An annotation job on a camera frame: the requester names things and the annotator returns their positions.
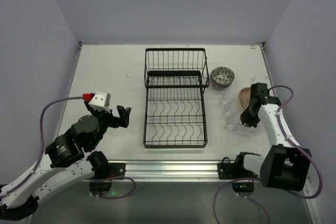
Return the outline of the brown textured bowl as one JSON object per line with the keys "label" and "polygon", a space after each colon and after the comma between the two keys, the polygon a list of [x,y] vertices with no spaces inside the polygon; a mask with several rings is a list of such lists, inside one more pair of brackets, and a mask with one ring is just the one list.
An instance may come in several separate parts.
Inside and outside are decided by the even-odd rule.
{"label": "brown textured bowl", "polygon": [[245,87],[241,89],[241,91],[239,92],[239,100],[240,100],[241,107],[243,108],[243,110],[245,110],[249,106],[250,92],[251,92],[250,87]]}

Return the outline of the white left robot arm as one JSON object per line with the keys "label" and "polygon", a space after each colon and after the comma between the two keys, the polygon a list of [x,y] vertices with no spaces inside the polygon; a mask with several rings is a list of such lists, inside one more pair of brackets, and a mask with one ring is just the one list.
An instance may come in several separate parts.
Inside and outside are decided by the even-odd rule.
{"label": "white left robot arm", "polygon": [[113,170],[106,156],[96,151],[109,128],[126,128],[131,108],[111,110],[88,108],[64,134],[44,150],[41,160],[15,181],[1,186],[1,219],[19,221],[32,215],[44,199],[81,180],[110,182],[123,176]]}

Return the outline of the black floral patterned bowl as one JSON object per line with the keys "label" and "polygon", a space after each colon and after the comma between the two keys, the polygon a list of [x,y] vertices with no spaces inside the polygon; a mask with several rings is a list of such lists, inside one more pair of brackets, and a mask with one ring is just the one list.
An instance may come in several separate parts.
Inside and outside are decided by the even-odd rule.
{"label": "black floral patterned bowl", "polygon": [[235,74],[232,69],[227,67],[216,67],[211,72],[211,77],[214,82],[220,85],[231,84],[235,79]]}

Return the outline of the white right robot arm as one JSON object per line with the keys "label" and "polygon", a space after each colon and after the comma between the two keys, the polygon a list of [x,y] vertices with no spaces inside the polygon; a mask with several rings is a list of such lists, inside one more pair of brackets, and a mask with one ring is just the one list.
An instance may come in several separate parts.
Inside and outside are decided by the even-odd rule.
{"label": "white right robot arm", "polygon": [[311,156],[308,149],[298,150],[300,144],[292,136],[281,112],[278,97],[271,96],[267,84],[250,87],[249,106],[240,115],[242,126],[256,128],[262,123],[270,149],[265,157],[241,152],[235,163],[239,171],[257,175],[264,187],[301,191],[308,174]]}

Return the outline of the clear drinking glass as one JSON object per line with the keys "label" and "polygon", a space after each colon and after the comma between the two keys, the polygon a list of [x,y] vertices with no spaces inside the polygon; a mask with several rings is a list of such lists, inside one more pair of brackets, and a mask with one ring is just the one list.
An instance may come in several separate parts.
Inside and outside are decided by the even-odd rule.
{"label": "clear drinking glass", "polygon": [[254,135],[256,133],[258,133],[259,131],[259,127],[256,126],[256,127],[248,127],[246,124],[242,125],[241,128],[240,128],[240,133],[243,135],[243,136],[249,136],[249,135]]}
{"label": "clear drinking glass", "polygon": [[235,101],[235,95],[231,92],[227,92],[227,93],[224,93],[222,95],[222,100],[221,100],[221,103],[223,105],[226,105],[228,103],[232,103]]}
{"label": "clear drinking glass", "polygon": [[224,115],[225,116],[231,116],[235,115],[237,113],[237,106],[235,103],[226,103],[224,105]]}
{"label": "clear drinking glass", "polygon": [[226,118],[225,129],[234,132],[237,131],[240,127],[240,120],[234,115],[230,115]]}

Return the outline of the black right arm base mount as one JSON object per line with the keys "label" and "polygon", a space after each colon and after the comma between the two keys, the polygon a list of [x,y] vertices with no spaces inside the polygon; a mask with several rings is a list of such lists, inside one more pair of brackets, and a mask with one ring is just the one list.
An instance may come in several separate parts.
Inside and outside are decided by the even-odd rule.
{"label": "black right arm base mount", "polygon": [[[239,153],[234,161],[229,157],[224,157],[222,161],[217,164],[218,178],[222,180],[257,178],[258,176],[255,173],[243,167],[244,156],[245,153]],[[250,196],[254,192],[255,186],[252,180],[240,180],[232,183],[232,189],[235,193]]]}

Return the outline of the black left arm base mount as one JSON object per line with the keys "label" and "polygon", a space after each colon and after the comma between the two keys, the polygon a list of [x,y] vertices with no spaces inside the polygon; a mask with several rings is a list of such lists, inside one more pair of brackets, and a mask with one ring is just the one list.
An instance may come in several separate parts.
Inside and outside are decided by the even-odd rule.
{"label": "black left arm base mount", "polygon": [[94,172],[94,175],[88,179],[89,191],[93,195],[108,195],[112,188],[112,180],[98,181],[98,179],[124,176],[126,171],[125,163],[109,163],[105,168]]}

